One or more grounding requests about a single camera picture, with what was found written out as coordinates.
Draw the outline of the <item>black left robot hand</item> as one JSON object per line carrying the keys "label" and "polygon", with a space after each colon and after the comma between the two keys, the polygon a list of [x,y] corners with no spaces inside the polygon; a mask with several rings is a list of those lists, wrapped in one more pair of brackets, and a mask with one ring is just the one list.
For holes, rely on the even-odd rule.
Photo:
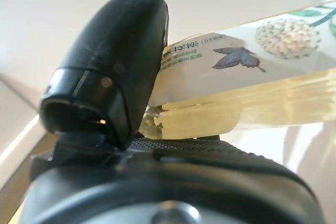
{"label": "black left robot hand", "polygon": [[138,129],[167,45],[164,0],[110,0],[54,72],[39,115],[57,133],[33,157],[20,223],[324,223],[284,166],[220,140]]}

